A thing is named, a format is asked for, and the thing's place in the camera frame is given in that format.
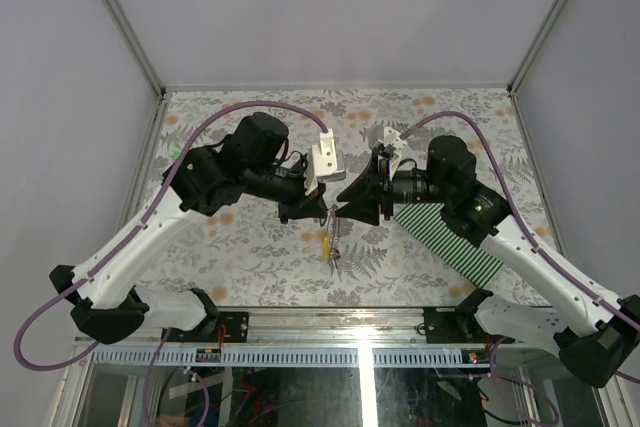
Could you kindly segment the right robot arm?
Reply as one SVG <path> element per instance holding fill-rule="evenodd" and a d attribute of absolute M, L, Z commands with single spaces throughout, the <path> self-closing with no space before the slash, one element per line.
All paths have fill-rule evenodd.
<path fill-rule="evenodd" d="M 453 234 L 510 268 L 551 307 L 540 311 L 480 291 L 459 304 L 458 334 L 529 344 L 585 384 L 604 387 L 639 345 L 638 296 L 621 297 L 536 237 L 501 194 L 477 179 L 476 157 L 462 139 L 432 140 L 423 169 L 402 169 L 402 146 L 399 139 L 373 146 L 365 170 L 339 194 L 337 216 L 376 226 L 397 204 L 441 205 Z"/>

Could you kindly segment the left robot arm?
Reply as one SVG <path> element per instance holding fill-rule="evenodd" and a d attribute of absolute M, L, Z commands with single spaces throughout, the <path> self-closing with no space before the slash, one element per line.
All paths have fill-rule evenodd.
<path fill-rule="evenodd" d="M 92 258 L 55 267 L 49 278 L 72 304 L 79 331 L 104 345 L 141 328 L 160 328 L 177 340 L 214 338 L 221 322 L 207 292 L 153 291 L 138 282 L 182 233 L 244 195 L 276 203 L 281 223 L 324 218 L 321 180 L 338 166 L 334 134 L 322 131 L 309 153 L 285 168 L 288 136 L 288 127 L 267 113 L 244 117 L 220 142 L 181 155 L 151 202 Z"/>

